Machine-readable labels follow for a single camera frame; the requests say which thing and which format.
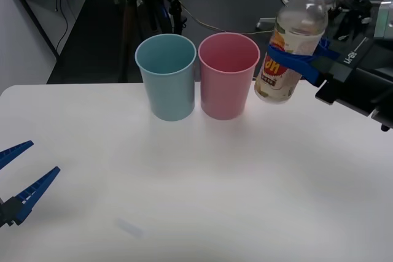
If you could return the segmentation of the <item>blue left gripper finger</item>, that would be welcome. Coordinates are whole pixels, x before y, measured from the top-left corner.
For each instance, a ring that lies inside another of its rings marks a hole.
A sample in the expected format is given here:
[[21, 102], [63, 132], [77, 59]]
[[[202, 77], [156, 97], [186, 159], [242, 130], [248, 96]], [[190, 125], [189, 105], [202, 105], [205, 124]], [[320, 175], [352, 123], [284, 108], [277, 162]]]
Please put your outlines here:
[[1, 226], [21, 225], [60, 171], [59, 167], [54, 167], [22, 192], [2, 203]]
[[0, 169], [7, 166], [16, 157], [21, 155], [24, 151], [32, 147], [34, 143], [32, 141], [26, 141], [21, 144], [15, 145], [11, 148], [0, 152]]

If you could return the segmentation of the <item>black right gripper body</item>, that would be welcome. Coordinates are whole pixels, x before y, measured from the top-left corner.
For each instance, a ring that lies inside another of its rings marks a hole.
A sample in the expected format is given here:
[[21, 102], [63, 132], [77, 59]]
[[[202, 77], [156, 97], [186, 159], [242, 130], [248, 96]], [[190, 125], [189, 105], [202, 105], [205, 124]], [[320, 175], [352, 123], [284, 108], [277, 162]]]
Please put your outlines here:
[[324, 80], [316, 98], [372, 118], [392, 118], [392, 40], [359, 35], [347, 45], [332, 42], [329, 49], [338, 57], [312, 62]]

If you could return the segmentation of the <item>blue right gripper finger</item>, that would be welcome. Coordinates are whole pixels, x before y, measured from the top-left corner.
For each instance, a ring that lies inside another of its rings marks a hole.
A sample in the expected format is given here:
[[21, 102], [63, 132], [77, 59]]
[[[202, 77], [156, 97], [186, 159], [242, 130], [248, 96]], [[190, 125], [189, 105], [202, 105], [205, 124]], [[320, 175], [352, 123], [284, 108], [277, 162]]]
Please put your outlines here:
[[326, 38], [321, 38], [317, 46], [317, 55], [324, 56], [331, 60], [337, 60], [340, 54], [334, 50], [329, 49], [330, 41]]
[[295, 55], [282, 51], [272, 45], [267, 48], [268, 56], [281, 66], [291, 69], [300, 74], [305, 80], [314, 86], [321, 85], [320, 72], [312, 65], [312, 62], [319, 58], [321, 45], [319, 44], [313, 55]]

